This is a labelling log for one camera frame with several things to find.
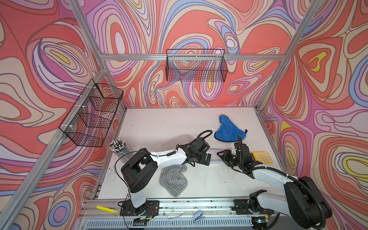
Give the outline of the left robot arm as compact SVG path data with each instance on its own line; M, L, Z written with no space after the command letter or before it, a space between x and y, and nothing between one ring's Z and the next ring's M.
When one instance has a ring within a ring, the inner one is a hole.
M138 150L121 168L123 180L130 192L130 202L136 209L145 205L147 199L144 188L156 171L172 165L196 164L209 166L211 155L207 153L210 145L205 138L198 136L193 141L177 145L175 149L162 152L149 152L146 148Z

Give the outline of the small white card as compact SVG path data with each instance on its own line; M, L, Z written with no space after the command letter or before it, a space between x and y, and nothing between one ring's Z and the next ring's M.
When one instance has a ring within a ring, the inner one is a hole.
M109 172L109 176L113 176L116 174L115 170L113 168L109 168L108 169L108 172Z

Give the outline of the cup of pens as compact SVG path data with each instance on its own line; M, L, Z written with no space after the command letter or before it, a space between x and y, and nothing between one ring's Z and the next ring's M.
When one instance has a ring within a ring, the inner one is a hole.
M118 138L116 140L112 140L109 146L110 150L114 152L122 161L122 163L127 163L132 155L134 154L128 147L125 140Z

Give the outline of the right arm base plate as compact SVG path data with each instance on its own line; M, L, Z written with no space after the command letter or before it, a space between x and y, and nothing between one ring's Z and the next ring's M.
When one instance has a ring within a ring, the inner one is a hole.
M255 199L235 199L232 211L237 215L273 215L270 209L261 208Z

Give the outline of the yellow perforated tray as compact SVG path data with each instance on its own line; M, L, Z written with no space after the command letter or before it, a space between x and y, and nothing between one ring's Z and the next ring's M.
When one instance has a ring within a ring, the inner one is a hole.
M256 161L261 162L262 164L273 163L273 159L268 151L253 151L251 154L253 154Z

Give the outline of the small blue-rimmed lunch box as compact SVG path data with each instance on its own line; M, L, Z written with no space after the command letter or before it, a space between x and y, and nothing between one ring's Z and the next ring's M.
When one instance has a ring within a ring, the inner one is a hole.
M220 149L210 148L207 153L211 155L210 165L219 164L222 162L221 158L217 155Z

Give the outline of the large clear lunch box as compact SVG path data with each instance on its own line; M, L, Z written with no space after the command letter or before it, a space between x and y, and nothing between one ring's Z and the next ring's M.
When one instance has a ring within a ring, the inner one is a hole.
M192 139L188 135L180 135L173 139L166 141L162 146L162 151L175 150L177 145L188 144Z

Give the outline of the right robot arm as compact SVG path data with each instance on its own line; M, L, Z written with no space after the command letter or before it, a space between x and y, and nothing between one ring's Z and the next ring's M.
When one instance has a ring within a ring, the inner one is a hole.
M232 170L262 181L281 192L275 195L260 189L249 195L246 204L235 202L236 212L259 214L272 210L293 218L302 228L322 230L333 212L315 182L307 177L294 177L268 167L249 151L246 144L237 142L234 149L226 149L217 156Z

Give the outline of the blue microfiber cloth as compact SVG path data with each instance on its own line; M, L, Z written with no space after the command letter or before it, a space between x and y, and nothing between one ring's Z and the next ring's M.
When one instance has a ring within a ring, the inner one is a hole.
M226 115L219 116L220 127L215 132L214 138L221 142L237 142L244 140L248 130L239 129Z

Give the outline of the grey striped cloth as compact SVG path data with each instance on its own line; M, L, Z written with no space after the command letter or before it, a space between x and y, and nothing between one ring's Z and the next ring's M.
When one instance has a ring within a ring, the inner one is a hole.
M188 180L183 174L187 171L185 164L176 164L162 169L159 183L173 197L178 197L186 189Z

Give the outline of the yellow highlighter marker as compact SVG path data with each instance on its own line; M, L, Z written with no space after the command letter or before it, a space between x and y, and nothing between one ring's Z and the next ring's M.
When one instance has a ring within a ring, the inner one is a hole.
M113 214L117 214L118 213L118 211L115 210L115 209L106 208L106 207L103 207L103 206L97 206L96 208L98 210L100 210L100 211L104 211L104 212L108 212L108 213L113 213Z

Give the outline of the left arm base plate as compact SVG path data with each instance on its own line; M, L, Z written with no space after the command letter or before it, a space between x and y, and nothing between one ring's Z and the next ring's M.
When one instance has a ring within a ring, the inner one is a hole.
M117 204L120 210L120 216L135 217L135 216L147 216L155 217L159 214L160 201L159 200L147 200L142 206L135 208L130 199L123 200Z

